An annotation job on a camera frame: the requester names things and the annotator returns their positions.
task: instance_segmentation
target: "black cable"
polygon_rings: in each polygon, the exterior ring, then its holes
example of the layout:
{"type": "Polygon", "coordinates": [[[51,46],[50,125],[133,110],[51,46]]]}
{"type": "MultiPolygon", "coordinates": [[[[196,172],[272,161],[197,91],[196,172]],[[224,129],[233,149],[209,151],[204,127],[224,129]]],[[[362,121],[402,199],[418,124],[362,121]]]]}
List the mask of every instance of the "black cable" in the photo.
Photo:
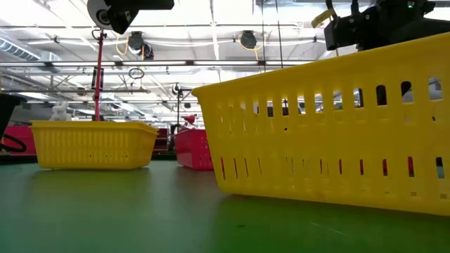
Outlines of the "black cable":
{"type": "Polygon", "coordinates": [[[352,0],[352,5],[350,6],[350,9],[352,11],[352,15],[359,13],[359,3],[358,0],[352,0]]]}
{"type": "Polygon", "coordinates": [[[278,0],[275,0],[276,15],[278,20],[278,37],[280,38],[280,58],[281,58],[281,68],[283,68],[283,46],[281,46],[281,29],[280,29],[280,16],[278,15],[278,0]]]}
{"type": "Polygon", "coordinates": [[[262,20],[262,59],[264,60],[264,73],[266,72],[266,35],[264,34],[264,0],[261,1],[262,20]]]}
{"type": "Polygon", "coordinates": [[[4,149],[6,151],[16,152],[16,153],[22,153],[22,152],[27,151],[27,146],[19,139],[12,137],[9,134],[4,134],[3,137],[8,138],[8,139],[12,140],[13,142],[19,144],[21,148],[13,148],[13,147],[8,147],[7,145],[4,145],[4,144],[0,144],[0,150],[4,149]]]}
{"type": "MultiPolygon", "coordinates": [[[[325,4],[326,4],[326,8],[328,10],[334,10],[333,8],[333,0],[325,0],[325,4]]],[[[333,19],[337,19],[338,15],[336,15],[336,13],[332,14],[333,19]]]]}

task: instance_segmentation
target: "plush toy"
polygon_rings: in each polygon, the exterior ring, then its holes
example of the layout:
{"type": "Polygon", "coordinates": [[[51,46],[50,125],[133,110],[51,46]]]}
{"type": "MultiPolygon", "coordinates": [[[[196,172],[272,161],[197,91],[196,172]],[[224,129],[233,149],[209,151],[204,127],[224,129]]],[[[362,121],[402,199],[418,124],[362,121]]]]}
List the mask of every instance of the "plush toy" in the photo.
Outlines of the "plush toy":
{"type": "Polygon", "coordinates": [[[53,121],[72,121],[72,117],[65,113],[65,111],[68,109],[69,103],[63,101],[63,102],[57,102],[53,108],[51,108],[51,111],[53,114],[51,115],[50,120],[53,121]]]}

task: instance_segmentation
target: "ceiling duct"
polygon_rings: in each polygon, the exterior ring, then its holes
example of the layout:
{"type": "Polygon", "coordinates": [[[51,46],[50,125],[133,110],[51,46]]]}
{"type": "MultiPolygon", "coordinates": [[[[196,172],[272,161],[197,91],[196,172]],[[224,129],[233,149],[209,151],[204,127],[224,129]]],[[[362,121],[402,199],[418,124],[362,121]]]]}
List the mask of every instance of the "ceiling duct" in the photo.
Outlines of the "ceiling duct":
{"type": "MultiPolygon", "coordinates": [[[[9,37],[4,32],[0,33],[0,50],[28,62],[55,62],[62,60],[60,56],[52,52],[30,48],[22,42],[9,37]]],[[[40,69],[53,73],[60,72],[58,67],[40,67],[40,69]]]]}
{"type": "Polygon", "coordinates": [[[41,60],[41,56],[38,53],[32,52],[32,50],[23,46],[19,41],[8,38],[3,34],[0,35],[0,50],[26,61],[41,60]]]}

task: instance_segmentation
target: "yellow cable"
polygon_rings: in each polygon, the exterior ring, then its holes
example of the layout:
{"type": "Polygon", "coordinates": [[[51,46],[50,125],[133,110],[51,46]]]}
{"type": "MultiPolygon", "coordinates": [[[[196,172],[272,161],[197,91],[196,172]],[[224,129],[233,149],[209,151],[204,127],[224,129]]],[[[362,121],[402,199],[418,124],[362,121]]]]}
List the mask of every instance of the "yellow cable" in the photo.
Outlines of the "yellow cable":
{"type": "Polygon", "coordinates": [[[125,52],[121,52],[119,50],[119,37],[118,36],[117,36],[117,40],[115,42],[115,50],[117,50],[117,52],[123,56],[126,55],[128,52],[128,39],[129,39],[129,36],[127,37],[127,45],[125,46],[125,52]]]}

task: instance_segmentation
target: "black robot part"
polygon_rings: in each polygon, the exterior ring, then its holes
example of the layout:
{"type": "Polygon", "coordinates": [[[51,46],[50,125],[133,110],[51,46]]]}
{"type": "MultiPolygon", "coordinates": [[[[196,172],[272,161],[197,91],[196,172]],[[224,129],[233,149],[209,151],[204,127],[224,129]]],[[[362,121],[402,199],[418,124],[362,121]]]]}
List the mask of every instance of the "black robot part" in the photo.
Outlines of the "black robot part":
{"type": "MultiPolygon", "coordinates": [[[[326,0],[328,9],[332,0],[326,0]]],[[[357,0],[352,1],[352,14],[333,15],[325,28],[328,50],[357,45],[359,51],[450,32],[450,21],[433,20],[423,16],[435,8],[428,0],[382,0],[359,12],[357,0]]]]}
{"type": "Polygon", "coordinates": [[[105,0],[110,8],[106,12],[112,29],[124,34],[140,10],[171,10],[174,0],[105,0]]]}

